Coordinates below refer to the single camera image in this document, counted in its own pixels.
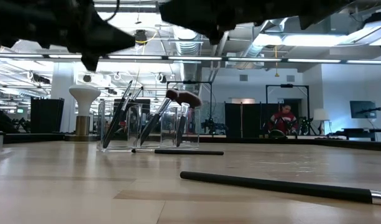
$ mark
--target ceiling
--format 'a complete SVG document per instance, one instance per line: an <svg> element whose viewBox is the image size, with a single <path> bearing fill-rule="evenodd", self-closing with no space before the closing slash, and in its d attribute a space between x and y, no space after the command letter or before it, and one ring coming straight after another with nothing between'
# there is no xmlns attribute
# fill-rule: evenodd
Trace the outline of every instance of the ceiling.
<svg viewBox="0 0 381 224"><path fill-rule="evenodd" d="M180 44L186 42L179 42L175 37L174 27L161 20L157 13L144 12L147 11L146 7L138 8L134 2L137 1L123 1L122 4L130 4L131 12L120 12L109 22L122 29L123 31L135 34L136 30L145 30L148 42L145 46L137 46L132 49L126 49L113 54L119 55L178 55L178 48ZM114 7L115 1L95 1L97 10L100 11L99 15L105 19L111 15L108 7L100 7L101 4L111 4ZM143 4L150 4L150 1L142 2ZM355 32L362 26L362 21L369 17L371 13L381 9L381 1L358 1L357 4L351 5L347 10L340 14L335 14L320 24L311 26L307 30L300 30L298 18L289 18L283 29L277 32L277 27L259 32L258 27L252 24L241 24L236 29L227 34L227 38L221 41L217 47L209 44L205 37L200 37L198 40L193 41L193 44L198 45L199 50L197 55L242 55L253 43L258 34L266 35L279 35L280 38L285 38L288 35L294 34L341 34L349 35ZM26 40L19 41L11 49L1 48L2 53L12 54L69 54L67 49L59 46L51 46L50 49L42 49L38 43L29 42ZM288 58L338 58L338 59L372 59L381 55L379 46L369 46L368 44L348 43L340 47L305 47L305 46L289 46L278 45L262 46L259 52L259 57L288 57ZM129 62L99 62L96 73L87 72L85 67L80 62L74 63L76 72L78 74L77 82L80 84L89 84L83 81L84 75L94 76L98 82L92 82L89 85L103 86L110 85L112 88L124 87L129 81L137 81L136 87L149 88L150 95L162 95L163 91L152 91L156 88L165 88L166 84L160 83L156 80L156 75L165 75L167 80L182 81L183 71L181 71L181 63L129 63ZM210 63L202 63L202 67L210 67ZM311 65L304 63L283 63L280 68L296 68L298 72L303 72L310 68ZM270 70L275 68L276 63L265 62L262 65L254 66L252 68ZM221 66L220 70L232 69ZM0 85L9 86L41 86L41 88L16 88L15 91L4 91L0 88L0 97L18 97L17 92L21 93L21 97L29 96L42 96L47 97L50 94L50 85L44 85L32 82L29 79L29 71L36 73L40 76L48 78L53 81L53 62L46 60L16 60L12 58L0 58ZM203 72L199 80L207 80L209 72ZM103 90L103 96L112 96Z"/></svg>

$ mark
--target person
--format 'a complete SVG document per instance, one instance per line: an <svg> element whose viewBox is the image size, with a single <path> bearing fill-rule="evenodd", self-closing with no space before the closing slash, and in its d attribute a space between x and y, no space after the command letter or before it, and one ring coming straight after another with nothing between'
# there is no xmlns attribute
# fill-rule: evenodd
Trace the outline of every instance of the person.
<svg viewBox="0 0 381 224"><path fill-rule="evenodd" d="M288 126L285 122L292 122L294 125L291 127L292 131L295 131L298 127L296 117L291 113L291 106L284 105L282 110L278 113L273 114L270 118L271 122L274 124L275 129L282 131L285 134L288 134Z"/></svg>
<svg viewBox="0 0 381 224"><path fill-rule="evenodd" d="M0 110L0 131L5 133L19 133L12 124L12 120Z"/></svg>

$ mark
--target black metal frame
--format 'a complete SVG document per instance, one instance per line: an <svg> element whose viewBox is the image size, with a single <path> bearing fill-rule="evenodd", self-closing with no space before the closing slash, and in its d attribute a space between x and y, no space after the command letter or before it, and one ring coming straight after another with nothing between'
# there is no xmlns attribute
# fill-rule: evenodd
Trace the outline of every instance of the black metal frame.
<svg viewBox="0 0 381 224"><path fill-rule="evenodd" d="M167 81L167 89L170 83L182 83L185 85L195 85L195 84L209 84L209 120L213 117L213 83L212 82L198 82L198 81Z"/></svg>
<svg viewBox="0 0 381 224"><path fill-rule="evenodd" d="M269 103L269 87L280 87L280 88L293 88L293 87L303 87L306 88L306 99L308 103L308 119L310 119L310 99L309 99L309 86L308 85L292 85L292 84L281 84L281 85L266 85L265 86L265 92L266 92L266 104Z"/></svg>

